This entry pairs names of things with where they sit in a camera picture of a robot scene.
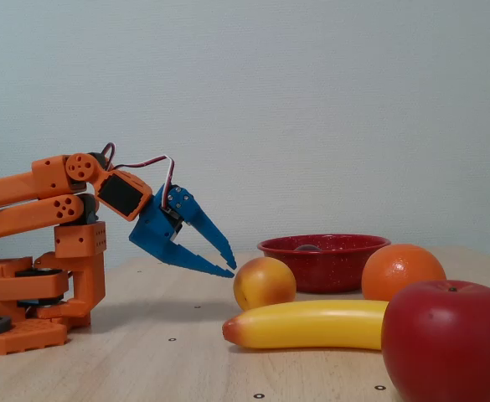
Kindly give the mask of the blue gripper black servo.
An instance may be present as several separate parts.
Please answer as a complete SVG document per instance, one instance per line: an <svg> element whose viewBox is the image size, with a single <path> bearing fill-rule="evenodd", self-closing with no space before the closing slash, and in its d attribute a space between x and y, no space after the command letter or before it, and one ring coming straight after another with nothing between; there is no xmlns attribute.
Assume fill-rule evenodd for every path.
<svg viewBox="0 0 490 402"><path fill-rule="evenodd" d="M231 270L237 268L229 241L201 209L193 195L185 188L173 186L168 194L168 204L172 210L169 213L162 208L162 191L163 187L160 187L143 208L129 240L166 264L213 276L234 277L233 271L214 265L173 242L184 221L193 226L220 253Z"/></svg>

